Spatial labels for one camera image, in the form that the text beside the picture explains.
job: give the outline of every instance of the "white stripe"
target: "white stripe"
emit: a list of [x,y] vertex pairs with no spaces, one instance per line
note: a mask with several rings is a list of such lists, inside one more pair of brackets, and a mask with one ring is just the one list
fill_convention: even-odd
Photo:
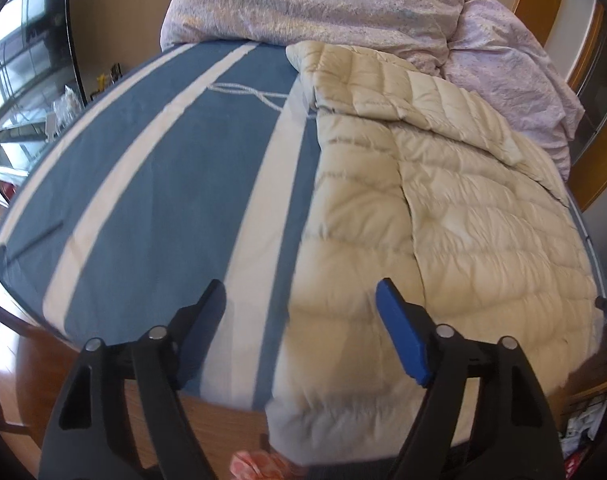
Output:
[[283,230],[308,114],[296,78],[274,126],[232,251],[227,306],[205,360],[201,396],[251,408]]
[[152,63],[146,65],[138,72],[132,74],[128,79],[125,79],[120,85],[116,86],[111,92],[107,93],[101,101],[97,102],[91,107],[87,113],[82,115],[79,120],[67,131],[67,133],[56,142],[52,151],[45,157],[39,167],[32,172],[30,179],[23,185],[21,193],[19,193],[12,202],[12,207],[8,210],[6,219],[0,228],[0,245],[5,244],[10,238],[16,222],[21,217],[27,203],[32,198],[34,192],[43,182],[43,179],[48,175],[52,167],[61,158],[61,155],[68,149],[68,147],[74,142],[78,135],[90,124],[96,117],[106,110],[112,103],[114,103],[119,97],[125,94],[130,88],[136,85],[144,77],[150,75],[152,72],[157,70],[160,66],[165,65],[171,59],[174,59],[179,54],[182,54],[189,48],[192,48],[193,44],[186,44],[180,46],[171,52],[168,52],[165,56],[161,56],[154,60]]
[[43,297],[43,315],[61,333],[65,334],[65,318],[77,288],[78,278],[88,261],[96,238],[123,191],[186,108],[208,88],[208,85],[214,83],[256,45],[256,43],[245,43],[200,75],[147,124],[110,170],[68,238]]

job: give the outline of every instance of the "metal screw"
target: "metal screw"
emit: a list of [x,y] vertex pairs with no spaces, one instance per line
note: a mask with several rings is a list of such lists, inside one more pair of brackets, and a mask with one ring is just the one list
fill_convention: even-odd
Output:
[[101,339],[98,337],[93,337],[86,343],[86,350],[88,352],[95,352],[101,348],[101,345],[103,345],[103,341],[101,341]]
[[455,335],[455,329],[453,329],[450,325],[439,325],[437,326],[437,335],[439,337],[443,337],[444,339],[448,339]]
[[164,326],[155,326],[150,329],[148,332],[148,337],[150,339],[158,340],[163,339],[168,334],[168,329]]
[[514,337],[510,337],[509,335],[501,338],[501,344],[509,350],[514,350],[519,346],[517,340]]

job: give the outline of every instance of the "blue striped fabric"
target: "blue striped fabric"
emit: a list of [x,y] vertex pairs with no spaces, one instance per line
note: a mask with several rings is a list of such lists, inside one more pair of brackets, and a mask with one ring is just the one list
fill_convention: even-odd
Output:
[[[62,254],[74,256],[73,232],[97,194],[109,192],[104,182],[133,142],[181,92],[243,45],[199,44],[160,63],[87,124],[58,160],[42,161],[51,169],[23,197],[26,205],[0,243],[0,280],[28,312],[48,316],[44,297],[58,291],[52,290],[53,275],[67,276],[60,268]],[[284,48],[260,44],[247,51],[168,126],[100,227],[64,312],[62,332],[77,345],[94,336],[108,344],[138,338],[196,302],[210,280],[226,279],[257,175],[297,76]],[[266,325],[258,334],[258,380],[247,392],[256,407],[270,397],[319,161],[315,121],[304,122]],[[184,379],[187,391],[199,394],[200,371]]]

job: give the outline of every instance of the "television screen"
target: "television screen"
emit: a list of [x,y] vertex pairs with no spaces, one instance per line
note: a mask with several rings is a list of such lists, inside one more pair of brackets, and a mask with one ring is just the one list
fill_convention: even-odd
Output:
[[65,87],[79,94],[65,0],[8,0],[0,12],[0,130],[44,123]]

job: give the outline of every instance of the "down jacket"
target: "down jacket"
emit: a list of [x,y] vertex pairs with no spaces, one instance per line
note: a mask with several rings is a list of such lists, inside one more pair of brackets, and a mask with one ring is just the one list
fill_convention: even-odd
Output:
[[[477,94],[391,54],[287,49],[322,149],[267,407],[301,463],[399,451],[424,391],[378,317],[376,283],[465,337],[512,335],[549,394],[598,347],[590,264],[552,160]],[[469,436],[469,381],[455,443]]]

